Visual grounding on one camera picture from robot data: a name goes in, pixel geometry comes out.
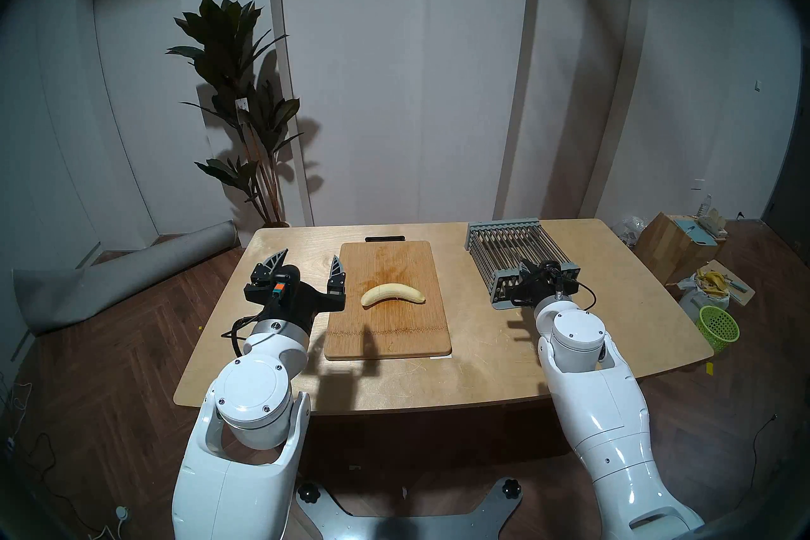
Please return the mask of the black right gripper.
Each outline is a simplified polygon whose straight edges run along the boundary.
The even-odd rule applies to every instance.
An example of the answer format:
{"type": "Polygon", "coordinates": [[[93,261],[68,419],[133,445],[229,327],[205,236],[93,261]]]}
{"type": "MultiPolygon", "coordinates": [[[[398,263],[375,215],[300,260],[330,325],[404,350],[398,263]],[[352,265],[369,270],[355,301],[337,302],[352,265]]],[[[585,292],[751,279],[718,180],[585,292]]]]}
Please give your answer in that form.
{"type": "Polygon", "coordinates": [[[563,300],[578,293],[580,284],[563,271],[558,261],[520,261],[519,281],[510,290],[510,302],[518,307],[536,307],[546,298],[563,300]]]}

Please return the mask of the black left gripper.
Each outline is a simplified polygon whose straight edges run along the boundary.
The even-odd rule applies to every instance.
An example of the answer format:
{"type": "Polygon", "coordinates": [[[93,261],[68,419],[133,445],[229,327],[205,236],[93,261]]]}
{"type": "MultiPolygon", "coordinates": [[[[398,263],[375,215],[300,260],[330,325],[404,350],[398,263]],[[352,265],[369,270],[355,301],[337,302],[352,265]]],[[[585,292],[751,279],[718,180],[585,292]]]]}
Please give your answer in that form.
{"type": "Polygon", "coordinates": [[[303,282],[289,281],[282,270],[288,248],[258,263],[245,285],[246,300],[267,300],[259,313],[259,325],[276,320],[281,326],[291,324],[310,337],[314,319],[321,313],[341,312],[346,303],[346,272],[335,255],[330,266],[327,292],[322,293],[303,282]]]}

